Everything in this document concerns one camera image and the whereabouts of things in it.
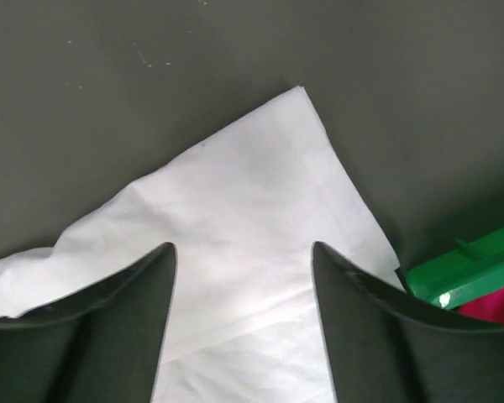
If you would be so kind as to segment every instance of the gray table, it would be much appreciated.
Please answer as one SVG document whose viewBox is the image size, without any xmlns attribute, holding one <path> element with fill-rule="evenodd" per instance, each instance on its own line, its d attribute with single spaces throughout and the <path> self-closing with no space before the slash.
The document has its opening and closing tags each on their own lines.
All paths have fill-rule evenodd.
<svg viewBox="0 0 504 403">
<path fill-rule="evenodd" d="M 295 85 L 404 266 L 504 225 L 504 2 L 0 0 L 0 258 Z"/>
</svg>

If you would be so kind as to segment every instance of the gray surface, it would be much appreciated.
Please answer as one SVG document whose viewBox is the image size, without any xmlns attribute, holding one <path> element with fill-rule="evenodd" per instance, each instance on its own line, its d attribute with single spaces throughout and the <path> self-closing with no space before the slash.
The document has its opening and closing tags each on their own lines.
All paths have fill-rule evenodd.
<svg viewBox="0 0 504 403">
<path fill-rule="evenodd" d="M 0 0 L 0 257 L 295 85 L 403 264 L 504 225 L 504 2 Z"/>
</svg>

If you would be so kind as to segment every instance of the green plastic object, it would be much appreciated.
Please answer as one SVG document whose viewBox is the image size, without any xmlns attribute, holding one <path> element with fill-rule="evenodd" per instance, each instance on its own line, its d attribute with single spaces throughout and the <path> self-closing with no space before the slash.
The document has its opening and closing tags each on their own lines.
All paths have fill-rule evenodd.
<svg viewBox="0 0 504 403">
<path fill-rule="evenodd" d="M 504 287 L 504 228 L 409 270 L 412 293 L 453 309 Z"/>
</svg>

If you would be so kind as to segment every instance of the white cloth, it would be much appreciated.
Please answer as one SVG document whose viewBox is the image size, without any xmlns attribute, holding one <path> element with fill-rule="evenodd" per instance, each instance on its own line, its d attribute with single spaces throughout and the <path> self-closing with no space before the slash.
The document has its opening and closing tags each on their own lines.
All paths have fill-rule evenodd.
<svg viewBox="0 0 504 403">
<path fill-rule="evenodd" d="M 391 245 L 299 87 L 131 183 L 54 248 L 0 260 L 0 316 L 172 242 L 176 288 L 154 401 L 328 402 L 310 268 L 317 240 L 400 287 Z"/>
</svg>

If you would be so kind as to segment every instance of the red object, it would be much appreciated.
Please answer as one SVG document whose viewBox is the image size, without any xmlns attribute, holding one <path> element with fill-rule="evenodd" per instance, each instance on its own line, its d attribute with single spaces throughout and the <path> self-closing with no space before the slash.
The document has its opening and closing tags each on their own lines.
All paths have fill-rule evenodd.
<svg viewBox="0 0 504 403">
<path fill-rule="evenodd" d="M 459 312 L 467 317 L 504 323 L 504 288 L 464 304 Z"/>
</svg>

